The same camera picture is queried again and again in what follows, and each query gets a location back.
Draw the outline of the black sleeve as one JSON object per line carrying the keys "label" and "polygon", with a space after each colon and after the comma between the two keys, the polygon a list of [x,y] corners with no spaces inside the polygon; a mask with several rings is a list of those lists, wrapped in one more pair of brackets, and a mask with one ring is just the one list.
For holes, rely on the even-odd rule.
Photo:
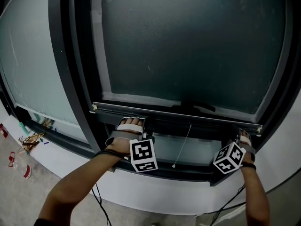
{"label": "black sleeve", "polygon": [[45,219],[37,219],[33,226],[53,226],[52,222]]}

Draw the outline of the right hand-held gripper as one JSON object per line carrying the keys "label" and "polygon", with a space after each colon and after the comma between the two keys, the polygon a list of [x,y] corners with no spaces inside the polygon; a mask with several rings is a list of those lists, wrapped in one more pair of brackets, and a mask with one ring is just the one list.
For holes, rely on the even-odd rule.
{"label": "right hand-held gripper", "polygon": [[222,148],[214,155],[213,165],[223,174],[236,171],[242,164],[246,150],[239,146],[240,129],[231,125],[222,134]]}

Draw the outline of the person's left hand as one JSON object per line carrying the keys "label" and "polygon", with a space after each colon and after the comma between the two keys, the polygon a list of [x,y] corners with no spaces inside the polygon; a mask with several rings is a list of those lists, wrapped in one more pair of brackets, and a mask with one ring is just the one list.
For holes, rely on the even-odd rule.
{"label": "person's left hand", "polygon": [[[143,120],[140,120],[138,117],[127,118],[120,122],[122,124],[133,124],[142,126]],[[130,144],[129,140],[123,138],[114,138],[113,142],[106,147],[108,150],[113,150],[119,154],[130,155]]]}

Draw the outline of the teal plastic bottle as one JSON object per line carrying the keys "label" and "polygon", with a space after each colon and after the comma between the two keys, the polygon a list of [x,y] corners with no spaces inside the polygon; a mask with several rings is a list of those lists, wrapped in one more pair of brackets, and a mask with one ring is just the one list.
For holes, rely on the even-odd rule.
{"label": "teal plastic bottle", "polygon": [[21,128],[21,130],[23,131],[23,133],[25,135],[28,136],[30,134],[29,131],[27,130],[27,128],[24,126],[24,124],[22,122],[19,122],[19,127]]}

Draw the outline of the tangle of brown sticks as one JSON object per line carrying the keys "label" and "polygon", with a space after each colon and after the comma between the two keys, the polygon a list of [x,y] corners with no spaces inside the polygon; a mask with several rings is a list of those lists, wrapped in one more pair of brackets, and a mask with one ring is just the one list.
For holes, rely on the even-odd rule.
{"label": "tangle of brown sticks", "polygon": [[30,155],[31,151],[40,143],[40,139],[45,135],[45,133],[38,133],[28,136],[27,138],[19,138],[22,148],[27,155]]}

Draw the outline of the large frosted glass pane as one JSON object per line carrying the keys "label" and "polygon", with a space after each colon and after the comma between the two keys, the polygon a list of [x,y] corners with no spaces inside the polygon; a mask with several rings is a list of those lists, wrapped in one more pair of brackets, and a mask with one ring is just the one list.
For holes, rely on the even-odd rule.
{"label": "large frosted glass pane", "polygon": [[0,73],[13,104],[79,127],[53,53],[48,0],[10,0],[0,16]]}

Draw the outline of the person's right hand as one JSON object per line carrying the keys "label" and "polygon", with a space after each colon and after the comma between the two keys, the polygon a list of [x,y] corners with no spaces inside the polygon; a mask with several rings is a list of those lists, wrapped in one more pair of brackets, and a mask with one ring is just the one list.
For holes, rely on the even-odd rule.
{"label": "person's right hand", "polygon": [[256,151],[252,146],[250,135],[244,130],[240,130],[238,145],[246,150],[243,162],[254,164]]}

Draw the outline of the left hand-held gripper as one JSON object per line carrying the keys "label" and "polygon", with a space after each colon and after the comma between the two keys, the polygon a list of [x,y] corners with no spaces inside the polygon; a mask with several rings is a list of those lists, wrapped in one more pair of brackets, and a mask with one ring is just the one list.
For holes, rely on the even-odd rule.
{"label": "left hand-held gripper", "polygon": [[140,118],[142,126],[134,126],[131,130],[136,132],[135,137],[130,139],[130,161],[135,171],[138,173],[157,170],[154,142],[152,131],[144,128],[145,119]]}

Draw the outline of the person's left forearm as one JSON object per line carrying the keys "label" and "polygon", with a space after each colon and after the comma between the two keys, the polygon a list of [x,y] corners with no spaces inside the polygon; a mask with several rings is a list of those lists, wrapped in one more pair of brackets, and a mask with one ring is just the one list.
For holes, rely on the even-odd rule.
{"label": "person's left forearm", "polygon": [[120,159],[111,153],[102,153],[62,178],[47,195],[38,219],[48,220],[53,226],[70,226],[74,208]]}

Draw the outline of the small fixed glass pane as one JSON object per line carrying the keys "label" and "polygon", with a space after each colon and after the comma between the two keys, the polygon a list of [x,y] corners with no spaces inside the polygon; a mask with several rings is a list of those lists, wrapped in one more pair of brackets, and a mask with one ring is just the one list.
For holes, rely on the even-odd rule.
{"label": "small fixed glass pane", "polygon": [[154,151],[157,161],[170,164],[208,166],[214,154],[222,147],[221,141],[197,138],[154,136]]}

